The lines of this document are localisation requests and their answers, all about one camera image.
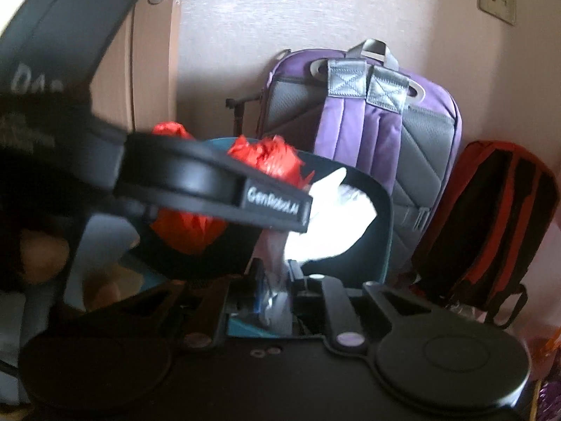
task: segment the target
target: orange plastic bag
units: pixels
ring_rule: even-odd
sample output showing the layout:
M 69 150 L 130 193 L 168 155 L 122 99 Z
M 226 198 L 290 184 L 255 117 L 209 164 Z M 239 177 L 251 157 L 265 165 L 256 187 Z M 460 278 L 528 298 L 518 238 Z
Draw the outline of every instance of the orange plastic bag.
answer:
M 159 123 L 152 133 L 194 139 L 183 125 L 176 122 Z M 240 136 L 228 150 L 228 155 L 298 188 L 306 186 L 313 175 L 302 179 L 302 161 L 296 150 L 280 136 L 266 138 L 255 144 Z M 218 218 L 168 209 L 161 209 L 157 220 L 151 225 L 167 245 L 187 255 L 201 254 L 224 232 L 226 226 L 227 223 Z

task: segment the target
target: wooden door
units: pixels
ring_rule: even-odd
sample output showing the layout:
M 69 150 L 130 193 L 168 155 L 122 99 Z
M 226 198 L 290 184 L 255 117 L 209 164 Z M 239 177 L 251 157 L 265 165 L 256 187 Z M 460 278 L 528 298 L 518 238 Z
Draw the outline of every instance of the wooden door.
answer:
M 129 131 L 176 119 L 181 0 L 138 0 L 92 80 L 93 111 Z

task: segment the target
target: trash bin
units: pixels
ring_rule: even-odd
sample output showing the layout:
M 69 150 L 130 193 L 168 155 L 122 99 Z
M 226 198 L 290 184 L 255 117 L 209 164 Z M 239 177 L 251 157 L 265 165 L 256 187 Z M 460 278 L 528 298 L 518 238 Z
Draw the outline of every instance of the trash bin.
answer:
M 209 140 L 208 143 L 218 149 L 228 150 L 235 140 L 233 137 L 223 137 Z M 305 163 L 302 177 L 315 172 L 312 183 L 345 167 L 347 177 L 343 183 L 364 191 L 378 213 L 364 235 L 349 250 L 333 258 L 306 263 L 302 267 L 304 274 L 331 275 L 339 278 L 347 288 L 360 288 L 369 280 L 383 283 L 388 270 L 393 225 L 392 201 L 388 192 L 372 177 L 355 168 L 307 152 L 298 152 L 298 155 Z

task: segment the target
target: electrical outlet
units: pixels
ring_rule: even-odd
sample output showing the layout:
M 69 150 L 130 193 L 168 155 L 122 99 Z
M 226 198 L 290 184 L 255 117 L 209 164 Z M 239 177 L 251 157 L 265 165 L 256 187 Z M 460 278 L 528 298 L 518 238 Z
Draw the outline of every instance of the electrical outlet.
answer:
M 479 9 L 516 25 L 516 0 L 479 0 Z

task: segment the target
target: black strap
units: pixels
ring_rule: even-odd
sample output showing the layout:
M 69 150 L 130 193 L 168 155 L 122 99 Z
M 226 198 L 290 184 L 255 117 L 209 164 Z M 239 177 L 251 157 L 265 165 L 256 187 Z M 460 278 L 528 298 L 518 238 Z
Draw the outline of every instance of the black strap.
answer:
M 489 311 L 487 312 L 487 316 L 485 317 L 485 323 L 495 325 L 501 329 L 506 329 L 512 324 L 512 322 L 516 319 L 518 314 L 520 314 L 522 308 L 526 305 L 526 302 L 528 302 L 528 292 L 526 291 L 526 287 L 523 284 L 520 284 L 518 285 L 516 291 L 514 291 L 512 294 L 513 295 L 520 294 L 520 297 L 518 298 L 518 301 L 516 302 L 514 309 L 512 309 L 511 316 L 506 321 L 506 323 L 503 323 L 502 325 L 498 325 L 497 323 L 495 323 L 495 316 L 498 314 L 500 306 L 503 305 L 504 300 L 500 303 L 496 302 L 495 305 L 489 308 Z

